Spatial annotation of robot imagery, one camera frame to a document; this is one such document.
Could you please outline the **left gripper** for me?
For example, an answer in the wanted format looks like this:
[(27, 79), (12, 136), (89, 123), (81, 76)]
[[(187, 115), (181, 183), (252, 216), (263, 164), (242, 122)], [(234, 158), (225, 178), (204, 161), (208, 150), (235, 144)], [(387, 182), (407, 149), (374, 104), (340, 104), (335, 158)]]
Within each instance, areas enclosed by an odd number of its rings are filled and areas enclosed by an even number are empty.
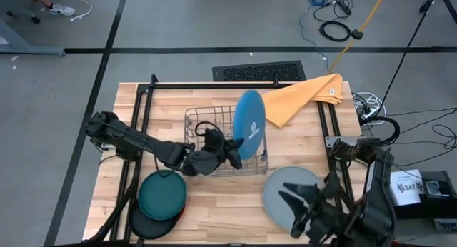
[(231, 139), (228, 140), (230, 150), (205, 145), (200, 151), (192, 151), (184, 161), (184, 175), (210, 175), (227, 159), (232, 167), (242, 169), (243, 164), (238, 150), (243, 143), (243, 138)]

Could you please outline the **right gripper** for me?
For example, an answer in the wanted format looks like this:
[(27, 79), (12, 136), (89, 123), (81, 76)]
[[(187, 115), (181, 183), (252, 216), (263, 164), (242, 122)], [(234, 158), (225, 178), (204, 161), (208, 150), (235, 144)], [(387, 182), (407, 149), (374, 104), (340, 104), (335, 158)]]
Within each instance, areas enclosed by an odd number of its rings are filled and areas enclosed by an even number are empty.
[(306, 235), (309, 243), (315, 246), (320, 246), (331, 236), (336, 236), (336, 240), (332, 241), (334, 246), (345, 246), (353, 241), (350, 229), (351, 216), (328, 203), (324, 192), (319, 192), (316, 184), (284, 183), (283, 186), (298, 196), (292, 196), (282, 190), (278, 192), (294, 215), (290, 233), (292, 238), (299, 238), (309, 223)]

